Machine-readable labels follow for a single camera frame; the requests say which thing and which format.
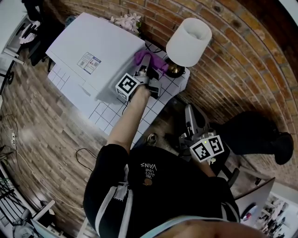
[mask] person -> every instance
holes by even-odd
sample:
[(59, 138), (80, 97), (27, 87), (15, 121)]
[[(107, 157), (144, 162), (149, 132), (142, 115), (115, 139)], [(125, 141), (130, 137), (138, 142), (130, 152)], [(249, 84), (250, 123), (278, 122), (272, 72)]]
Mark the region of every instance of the person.
[(239, 224), (238, 207), (208, 163), (153, 146), (130, 149), (150, 97), (138, 86), (99, 151), (83, 206), (101, 238), (260, 238)]

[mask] white table lamp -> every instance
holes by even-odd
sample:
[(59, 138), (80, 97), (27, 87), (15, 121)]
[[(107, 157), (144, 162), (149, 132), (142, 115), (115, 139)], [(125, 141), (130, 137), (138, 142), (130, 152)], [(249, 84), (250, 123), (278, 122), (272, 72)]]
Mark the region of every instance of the white table lamp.
[(168, 57), (179, 66), (194, 66), (200, 60), (211, 37), (212, 32), (206, 23), (196, 18), (187, 18), (167, 43)]

